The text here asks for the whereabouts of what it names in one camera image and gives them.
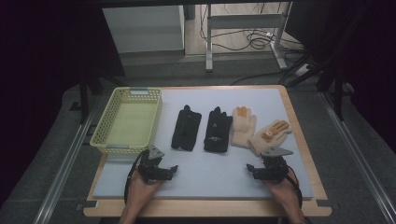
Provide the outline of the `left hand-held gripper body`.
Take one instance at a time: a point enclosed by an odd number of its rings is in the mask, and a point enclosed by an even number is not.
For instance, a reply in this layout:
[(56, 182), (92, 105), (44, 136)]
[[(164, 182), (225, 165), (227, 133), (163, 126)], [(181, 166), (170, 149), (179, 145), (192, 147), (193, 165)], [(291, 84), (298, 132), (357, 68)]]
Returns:
[(140, 154), (138, 172), (142, 175), (144, 181), (164, 180), (163, 170), (159, 167), (164, 154), (156, 147), (146, 149)]

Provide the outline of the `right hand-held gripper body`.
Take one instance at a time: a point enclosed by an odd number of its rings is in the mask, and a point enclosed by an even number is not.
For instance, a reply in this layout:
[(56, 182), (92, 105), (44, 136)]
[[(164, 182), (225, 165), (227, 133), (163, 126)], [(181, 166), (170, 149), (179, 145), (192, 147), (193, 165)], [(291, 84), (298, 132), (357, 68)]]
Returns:
[(264, 151), (262, 162), (264, 164), (263, 179), (281, 182), (288, 174), (289, 168), (284, 156), (292, 155), (293, 152), (282, 147), (270, 147)]

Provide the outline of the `beige knitted glove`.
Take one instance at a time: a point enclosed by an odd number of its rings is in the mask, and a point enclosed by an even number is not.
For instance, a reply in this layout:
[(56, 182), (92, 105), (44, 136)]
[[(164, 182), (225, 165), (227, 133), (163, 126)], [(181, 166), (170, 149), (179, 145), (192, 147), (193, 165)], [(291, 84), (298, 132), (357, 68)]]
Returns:
[(233, 136), (231, 143), (234, 146), (249, 148), (248, 139), (256, 129), (257, 117), (245, 106), (238, 106), (233, 110)]
[(271, 147), (279, 147), (289, 133), (291, 133), (290, 124), (283, 119), (276, 119), (251, 136), (247, 143), (253, 153), (259, 156)]

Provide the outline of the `black glove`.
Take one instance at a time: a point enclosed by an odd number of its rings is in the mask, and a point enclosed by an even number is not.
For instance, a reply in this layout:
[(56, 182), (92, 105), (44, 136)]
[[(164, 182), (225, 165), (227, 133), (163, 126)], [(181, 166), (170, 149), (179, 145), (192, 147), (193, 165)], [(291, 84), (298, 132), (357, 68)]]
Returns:
[(193, 112), (188, 105), (185, 105), (178, 113), (171, 148), (192, 151), (196, 143), (201, 118), (200, 113)]
[(228, 150), (232, 122), (233, 117), (222, 112), (219, 106), (209, 113), (204, 140), (205, 151), (225, 153)]

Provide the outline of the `yellow-green plastic basket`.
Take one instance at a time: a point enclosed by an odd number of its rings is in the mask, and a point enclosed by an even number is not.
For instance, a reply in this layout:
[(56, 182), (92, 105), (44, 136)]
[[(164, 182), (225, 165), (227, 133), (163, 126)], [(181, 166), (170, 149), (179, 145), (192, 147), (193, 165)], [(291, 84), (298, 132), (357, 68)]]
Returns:
[(110, 154), (139, 154), (148, 149), (155, 139), (162, 105), (161, 89), (114, 89), (90, 145)]

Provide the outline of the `person's right hand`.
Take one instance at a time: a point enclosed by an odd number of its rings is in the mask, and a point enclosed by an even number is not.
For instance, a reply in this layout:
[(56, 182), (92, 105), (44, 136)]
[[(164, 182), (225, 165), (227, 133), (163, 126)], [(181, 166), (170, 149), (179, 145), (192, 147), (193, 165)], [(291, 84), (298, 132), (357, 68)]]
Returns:
[(263, 181), (263, 184), (284, 210), (297, 207), (301, 209), (298, 180), (293, 175), (288, 175), (279, 183)]

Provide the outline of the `person's left hand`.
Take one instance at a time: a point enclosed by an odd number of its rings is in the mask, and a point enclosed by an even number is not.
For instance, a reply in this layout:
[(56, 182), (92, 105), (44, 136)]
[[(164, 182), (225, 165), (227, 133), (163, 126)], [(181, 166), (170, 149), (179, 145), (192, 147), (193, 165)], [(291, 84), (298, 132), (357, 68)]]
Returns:
[(161, 180), (146, 183), (138, 171), (134, 171), (128, 189), (126, 206), (133, 209), (143, 208), (153, 197), (154, 193), (163, 184)]

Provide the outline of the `white foam mat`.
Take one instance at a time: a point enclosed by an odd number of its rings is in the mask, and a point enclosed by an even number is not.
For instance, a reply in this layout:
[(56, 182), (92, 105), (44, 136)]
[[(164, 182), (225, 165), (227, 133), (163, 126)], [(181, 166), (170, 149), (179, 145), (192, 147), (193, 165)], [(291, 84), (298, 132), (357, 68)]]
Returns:
[[(278, 89), (163, 90), (163, 107), (154, 146), (164, 153), (161, 167), (177, 166), (172, 180), (157, 191), (158, 199), (256, 200), (271, 196), (261, 181), (248, 171), (261, 168), (262, 159), (246, 148), (229, 145), (225, 153), (204, 150), (209, 112), (217, 106), (228, 115), (238, 106), (257, 117), (259, 130), (276, 119), (291, 121)], [(177, 114), (185, 105), (202, 115), (192, 151), (171, 148)]]

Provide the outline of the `wooden table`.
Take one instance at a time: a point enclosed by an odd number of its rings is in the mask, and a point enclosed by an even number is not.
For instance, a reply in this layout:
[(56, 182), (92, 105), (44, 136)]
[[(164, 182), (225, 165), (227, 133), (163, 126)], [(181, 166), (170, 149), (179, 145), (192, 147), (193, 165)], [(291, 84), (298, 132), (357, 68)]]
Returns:
[[(267, 86), (217, 86), (164, 88), (163, 90), (242, 90), (242, 89), (278, 89), (292, 128), (283, 143), (283, 148), (293, 152), (286, 161), (298, 177), (303, 194), (303, 211), (309, 217), (327, 217), (332, 206), (322, 186), (316, 165), (305, 141), (300, 123), (294, 112), (289, 94), (280, 85)], [(213, 199), (154, 199), (142, 210), (142, 217), (275, 217), (283, 210), (272, 196), (256, 200), (213, 200)]]

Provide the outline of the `black metal stand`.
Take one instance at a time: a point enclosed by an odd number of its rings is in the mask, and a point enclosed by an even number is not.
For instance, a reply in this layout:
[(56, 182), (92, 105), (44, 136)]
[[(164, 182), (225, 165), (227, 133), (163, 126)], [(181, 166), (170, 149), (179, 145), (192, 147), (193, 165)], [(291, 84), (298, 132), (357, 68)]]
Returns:
[(84, 124), (89, 116), (89, 102), (88, 102), (88, 90), (91, 90), (93, 95), (100, 95), (104, 92), (104, 87), (100, 81), (100, 78), (104, 78), (107, 81), (115, 84), (118, 87), (126, 87), (127, 84), (117, 79), (116, 77), (107, 76), (101, 72), (84, 73), (81, 76), (79, 82), (79, 95), (80, 95), (80, 108), (81, 108), (81, 119), (80, 123)]
[(339, 58), (334, 54), (324, 62), (315, 65), (312, 69), (309, 69), (301, 76), (287, 82), (286, 86), (294, 87), (303, 81), (322, 73), (318, 79), (316, 88), (318, 91), (327, 91), (330, 86), (333, 85), (332, 110), (337, 118), (344, 120), (342, 113), (342, 100), (344, 96), (347, 96), (347, 94), (344, 93), (344, 80), (338, 63)]

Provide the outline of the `white power strip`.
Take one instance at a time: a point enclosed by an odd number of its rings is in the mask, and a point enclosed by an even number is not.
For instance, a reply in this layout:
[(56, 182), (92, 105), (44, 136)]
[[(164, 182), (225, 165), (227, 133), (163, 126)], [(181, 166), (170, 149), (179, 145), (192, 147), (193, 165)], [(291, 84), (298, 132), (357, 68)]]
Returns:
[(311, 68), (311, 65), (308, 63), (303, 64), (300, 68), (297, 69), (297, 71), (295, 72), (295, 75), (297, 77), (300, 77), (302, 75), (304, 75), (305, 73), (307, 73)]

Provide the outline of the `white cabinet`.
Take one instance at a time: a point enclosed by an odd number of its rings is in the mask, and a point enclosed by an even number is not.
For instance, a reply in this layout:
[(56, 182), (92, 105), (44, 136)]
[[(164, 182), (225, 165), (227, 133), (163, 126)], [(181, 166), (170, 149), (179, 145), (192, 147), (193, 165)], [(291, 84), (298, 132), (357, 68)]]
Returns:
[(118, 53), (184, 49), (183, 6), (104, 8)]

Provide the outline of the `aluminium rail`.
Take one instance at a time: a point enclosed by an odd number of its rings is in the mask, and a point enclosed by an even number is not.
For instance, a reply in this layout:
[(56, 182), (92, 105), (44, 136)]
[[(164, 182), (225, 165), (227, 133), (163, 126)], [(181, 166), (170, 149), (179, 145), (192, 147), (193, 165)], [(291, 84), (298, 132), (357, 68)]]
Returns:
[(56, 204), (59, 201), (61, 193), (64, 190), (64, 185), (70, 175), (80, 148), (84, 142), (86, 133), (90, 128), (93, 117), (94, 113), (91, 112), (85, 119), (85, 121), (79, 125), (78, 131), (72, 141), (72, 144), (67, 149), (64, 159), (58, 169), (58, 172), (53, 178), (49, 190), (37, 211), (33, 224), (49, 224)]
[(368, 161), (364, 158), (360, 147), (350, 133), (347, 125), (334, 112), (332, 100), (322, 92), (320, 92), (318, 96), (325, 105), (326, 110), (328, 111), (328, 114), (330, 115), (330, 118), (337, 129), (337, 132), (339, 132), (343, 141), (345, 142), (348, 152), (350, 153), (353, 161), (356, 163), (364, 182), (374, 196), (375, 202), (377, 203), (386, 221), (388, 224), (396, 224), (396, 206), (389, 197), (382, 183), (375, 176), (375, 173), (370, 167)]

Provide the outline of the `white metal desk frame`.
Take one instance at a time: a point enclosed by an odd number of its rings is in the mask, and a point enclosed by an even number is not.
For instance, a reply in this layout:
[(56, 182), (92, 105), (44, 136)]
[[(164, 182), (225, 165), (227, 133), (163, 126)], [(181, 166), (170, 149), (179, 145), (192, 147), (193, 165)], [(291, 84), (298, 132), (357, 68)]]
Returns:
[(251, 15), (218, 15), (213, 16), (211, 5), (207, 4), (207, 38), (205, 52), (205, 70), (213, 71), (213, 30), (221, 29), (244, 29), (244, 28), (275, 28), (276, 38), (270, 42), (271, 50), (276, 58), (280, 70), (286, 70), (286, 62), (280, 52), (279, 43), (284, 32), (287, 18), (290, 12), (291, 2), (288, 2), (281, 13), (276, 14), (251, 14)]

